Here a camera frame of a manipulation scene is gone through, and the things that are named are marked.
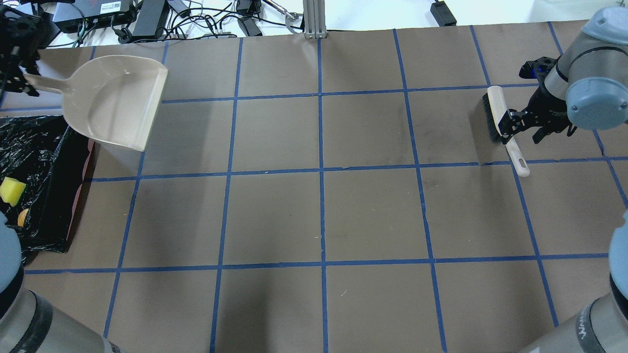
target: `cable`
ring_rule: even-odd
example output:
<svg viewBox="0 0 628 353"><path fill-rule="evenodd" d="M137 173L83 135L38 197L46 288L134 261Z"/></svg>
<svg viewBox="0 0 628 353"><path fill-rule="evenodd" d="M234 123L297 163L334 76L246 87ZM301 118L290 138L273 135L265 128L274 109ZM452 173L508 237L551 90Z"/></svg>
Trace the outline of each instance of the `cable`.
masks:
<svg viewBox="0 0 628 353"><path fill-rule="evenodd" d="M76 5L74 5L73 3L70 4L72 5L73 8L75 8L78 13L80 13L80 17L81 17L81 23L79 24L80 26L77 27L77 39L76 41L74 41L74 44L72 45L72 48L78 48L81 46L81 44L83 44L83 36L85 35L85 28L87 27L87 18L85 17L85 14L83 13L83 11L81 9L79 9Z"/></svg>
<svg viewBox="0 0 628 353"><path fill-rule="evenodd" d="M190 5L191 3L196 3L196 4L200 4L196 1L190 1ZM223 9L216 9L218 11L218 13L215 13L214 15L209 15L209 14L203 14L204 9L201 8L201 12L200 14L195 14L195 15L189 15L188 17L186 17L185 19L182 19L176 26L175 26L175 20L177 19L177 17L179 17L181 15L182 12L191 12L192 9L186 9L184 11L182 11L181 13L175 13L174 15L171 15L170 20L168 21L168 29L166 30L167 35L171 34L172 32L175 32L177 34L178 37L181 37L182 35L180 34L179 30L182 30L182 26L186 25L186 24L195 24L199 27L202 28L206 28L208 30L210 30L210 32L212 32L212 34L214 35L214 29L218 30L218 25L216 20L214 19L215 16L220 15L221 13L223 13L224 11L226 11L229 7L233 6L234 2L230 2L225 8ZM203 26L202 24L198 24L197 21L205 21L206 26Z"/></svg>
<svg viewBox="0 0 628 353"><path fill-rule="evenodd" d="M238 13L237 11L229 11L229 10L225 10L225 9L217 9L217 8L190 8L189 10L211 10L211 11L221 11L221 12L225 12L225 13L229 13L229 14L240 14L240 13ZM183 12L185 12L185 11L181 11L180 13L177 13L177 14L175 15L174 19L177 19L177 18L181 15L181 13L183 13ZM259 17L259 16L248 16L248 17L250 17L250 18L254 18L254 19L258 19L258 20L260 20L260 21L262 21L262 22L266 22L266 23L270 23L270 24L276 24L276 25L278 25L278 26L282 26L282 27L285 27L285 26L286 26L286 24L285 24L285 23L273 22L273 21L270 21L270 20L268 20L268 19L261 18L261 17ZM295 27L295 26L291 26L291 27L292 27L292 28L294 28L294 29L296 29L296 30L300 30L300 29L301 29L300 27Z"/></svg>
<svg viewBox="0 0 628 353"><path fill-rule="evenodd" d="M195 38L164 38L164 39L138 39L135 41L132 41L131 43L146 43L146 42L150 42L150 41L170 41L170 40L197 40L197 39L202 39L202 38L209 38L212 37L214 35L203 35L200 37L195 37ZM237 38L237 36L233 33L225 33L225 34L216 34L216 36L226 36L228 38Z"/></svg>
<svg viewBox="0 0 628 353"><path fill-rule="evenodd" d="M225 16L223 16L223 17L220 19L220 21L218 21L218 26L219 26L219 28L220 28L220 30L221 30L221 31L222 31L222 22L223 22L225 19L227 19L227 18L235 18L235 20L236 20L236 21L238 21L239 23L241 23L241 22L242 22L242 18L241 18L241 17L239 17L239 16L236 16L236 15L234 15L234 14L228 14L228 15L225 15Z"/></svg>
<svg viewBox="0 0 628 353"><path fill-rule="evenodd" d="M98 19L94 19L91 28L87 29L87 26L85 26L83 33L81 33L81 35L77 38L77 42L76 42L77 48L83 45L83 42L85 42L85 39L87 39L87 36L96 29L97 25L98 25Z"/></svg>
<svg viewBox="0 0 628 353"><path fill-rule="evenodd" d="M55 40L60 34L61 34L61 30L58 30L57 33L55 33L55 35L49 41L49 43L51 43L53 40ZM46 49L46 48L49 48L49 46L40 46L38 49Z"/></svg>
<svg viewBox="0 0 628 353"><path fill-rule="evenodd" d="M46 47L46 49L48 49L48 48L58 48L58 47L60 47L60 46L72 45L72 44L74 44L74 43L76 43L76 41L71 41L70 43L66 43L66 44L48 45L48 46Z"/></svg>
<svg viewBox="0 0 628 353"><path fill-rule="evenodd" d="M118 43L126 44L126 43L129 43L131 40L133 40L133 34L131 33L131 30L129 30L129 26L122 27L121 29L117 30L114 28L114 22L116 22L115 14L111 16L111 23L109 24L109 27L114 31L114 33L118 37Z"/></svg>

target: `beige dustpan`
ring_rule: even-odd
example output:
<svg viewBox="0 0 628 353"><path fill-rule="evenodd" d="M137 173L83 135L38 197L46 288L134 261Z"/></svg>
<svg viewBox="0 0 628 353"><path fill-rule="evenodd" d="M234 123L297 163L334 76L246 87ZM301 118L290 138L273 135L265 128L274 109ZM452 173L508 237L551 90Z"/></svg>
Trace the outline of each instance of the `beige dustpan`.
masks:
<svg viewBox="0 0 628 353"><path fill-rule="evenodd" d="M111 55L93 59L70 78L24 74L38 90L63 94L63 115L76 132L144 151L168 69L153 59Z"/></svg>

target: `black garbage bag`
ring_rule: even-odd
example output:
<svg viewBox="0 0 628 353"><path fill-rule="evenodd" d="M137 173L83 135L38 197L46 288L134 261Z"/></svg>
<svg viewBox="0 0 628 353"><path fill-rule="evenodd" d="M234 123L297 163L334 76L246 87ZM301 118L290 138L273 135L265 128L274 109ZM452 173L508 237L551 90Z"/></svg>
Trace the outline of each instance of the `black garbage bag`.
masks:
<svg viewBox="0 0 628 353"><path fill-rule="evenodd" d="M15 207L0 202L23 257L38 251L67 251L75 200L89 157L89 140L63 116L0 118L0 181L15 178L26 190ZM29 209L23 227L19 213Z"/></svg>

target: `dustpan handle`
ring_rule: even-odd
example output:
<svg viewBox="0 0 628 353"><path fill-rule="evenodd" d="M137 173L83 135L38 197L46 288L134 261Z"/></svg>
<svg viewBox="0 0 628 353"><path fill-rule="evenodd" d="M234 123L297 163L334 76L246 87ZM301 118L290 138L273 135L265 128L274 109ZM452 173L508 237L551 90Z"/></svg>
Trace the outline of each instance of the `dustpan handle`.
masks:
<svg viewBox="0 0 628 353"><path fill-rule="evenodd" d="M30 73L25 73L24 77L29 84L33 85L33 87L38 90L44 90L46 92L53 93L62 93L67 88L65 80L51 79L49 77L31 75Z"/></svg>

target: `yellow sponge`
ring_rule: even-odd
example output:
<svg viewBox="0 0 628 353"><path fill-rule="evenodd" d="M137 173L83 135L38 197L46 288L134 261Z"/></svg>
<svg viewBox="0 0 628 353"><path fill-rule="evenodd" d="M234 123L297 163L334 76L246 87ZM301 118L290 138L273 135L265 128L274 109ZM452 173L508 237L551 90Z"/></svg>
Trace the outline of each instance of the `yellow sponge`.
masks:
<svg viewBox="0 0 628 353"><path fill-rule="evenodd" d="M4 202L15 207L19 198L22 197L24 189L26 189L26 184L7 176L4 178L2 185L0 185L0 197L2 197Z"/></svg>

